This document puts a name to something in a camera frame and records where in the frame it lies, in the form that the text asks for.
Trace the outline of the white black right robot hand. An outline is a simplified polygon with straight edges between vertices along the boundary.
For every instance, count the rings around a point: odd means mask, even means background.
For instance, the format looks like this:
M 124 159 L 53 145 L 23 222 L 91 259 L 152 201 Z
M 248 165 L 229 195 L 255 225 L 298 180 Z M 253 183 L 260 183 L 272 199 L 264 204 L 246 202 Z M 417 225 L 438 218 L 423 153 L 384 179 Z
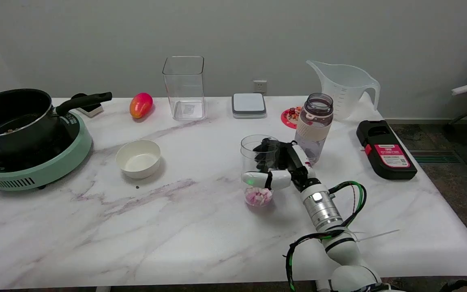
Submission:
M 248 160 L 254 166 L 241 174 L 241 181 L 247 185 L 268 190 L 281 190 L 294 185 L 302 192 L 321 183 L 306 153 L 296 141 L 263 138 L 249 150 L 253 155 Z

